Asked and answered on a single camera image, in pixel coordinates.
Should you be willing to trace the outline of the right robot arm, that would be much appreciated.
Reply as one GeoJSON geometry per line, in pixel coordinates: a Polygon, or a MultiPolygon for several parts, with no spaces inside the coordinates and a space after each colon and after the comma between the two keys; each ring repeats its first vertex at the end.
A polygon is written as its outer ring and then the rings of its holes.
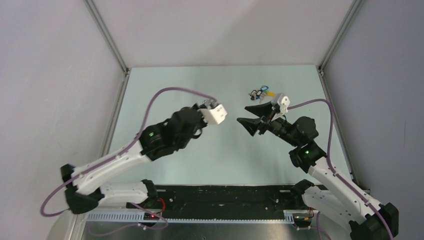
{"type": "Polygon", "coordinates": [[[392,240],[399,234],[399,210],[382,204],[340,172],[315,142],[319,135],[313,118],[286,120],[282,103],[264,103],[245,107],[256,118],[237,118],[251,136],[270,132],[293,146],[289,152],[292,164],[321,183],[319,187],[303,179],[291,188],[290,202],[297,209],[306,206],[332,219],[348,231],[352,240],[392,240]]]}

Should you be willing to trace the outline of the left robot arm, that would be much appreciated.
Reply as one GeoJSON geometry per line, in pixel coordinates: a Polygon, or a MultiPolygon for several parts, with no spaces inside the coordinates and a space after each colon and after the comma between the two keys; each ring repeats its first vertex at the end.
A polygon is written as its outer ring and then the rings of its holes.
{"type": "Polygon", "coordinates": [[[158,193],[152,180],[111,183],[110,179],[184,149],[190,140],[200,137],[203,128],[224,119],[213,115],[219,113],[220,109],[207,108],[204,104],[183,107],[170,118],[146,127],[133,141],[113,153],[82,166],[63,165],[60,171],[70,211],[83,214],[116,203],[153,208],[158,193]]]}

